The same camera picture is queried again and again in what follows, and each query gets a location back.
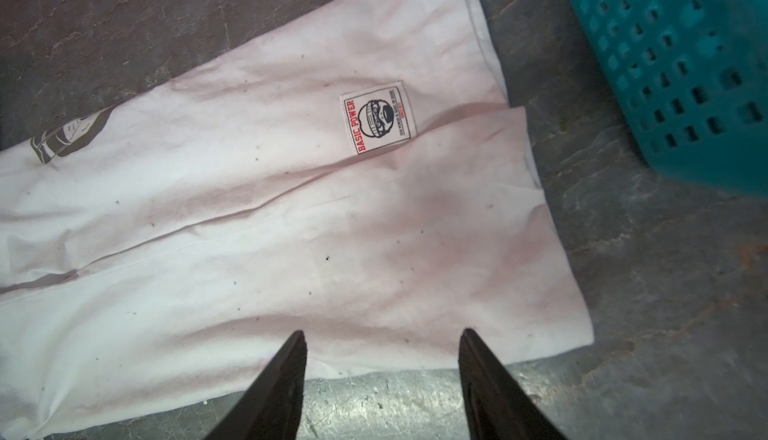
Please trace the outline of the teal plastic basket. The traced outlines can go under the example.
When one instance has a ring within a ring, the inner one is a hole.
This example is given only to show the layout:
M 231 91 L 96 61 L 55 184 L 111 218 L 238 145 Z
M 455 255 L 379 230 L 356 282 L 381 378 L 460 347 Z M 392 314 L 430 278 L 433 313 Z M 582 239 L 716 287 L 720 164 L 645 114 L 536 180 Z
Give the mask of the teal plastic basket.
M 767 193 L 767 0 L 570 0 L 657 173 Z

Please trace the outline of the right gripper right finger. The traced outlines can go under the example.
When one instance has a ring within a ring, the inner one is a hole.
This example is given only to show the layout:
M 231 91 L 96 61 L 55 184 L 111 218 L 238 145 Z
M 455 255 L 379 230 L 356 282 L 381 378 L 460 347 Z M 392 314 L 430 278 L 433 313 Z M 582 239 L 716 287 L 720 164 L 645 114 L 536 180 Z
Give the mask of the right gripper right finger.
M 461 335 L 458 364 L 472 440 L 565 440 L 473 329 Z

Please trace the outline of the white grey-trimmed tank top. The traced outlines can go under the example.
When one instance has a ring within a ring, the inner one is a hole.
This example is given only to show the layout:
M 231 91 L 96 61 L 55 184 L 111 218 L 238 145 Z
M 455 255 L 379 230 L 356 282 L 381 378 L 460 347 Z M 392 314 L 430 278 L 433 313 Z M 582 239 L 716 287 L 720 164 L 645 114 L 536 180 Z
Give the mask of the white grey-trimmed tank top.
M 1 154 L 1 435 L 593 326 L 479 0 L 335 0 Z

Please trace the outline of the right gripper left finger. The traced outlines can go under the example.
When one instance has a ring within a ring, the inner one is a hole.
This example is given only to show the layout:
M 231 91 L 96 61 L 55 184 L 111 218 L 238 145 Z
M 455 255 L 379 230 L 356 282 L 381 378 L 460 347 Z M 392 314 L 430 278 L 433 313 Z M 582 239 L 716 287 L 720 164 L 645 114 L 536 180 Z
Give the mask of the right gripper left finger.
M 294 440 L 300 425 L 307 344 L 293 332 L 206 440 Z

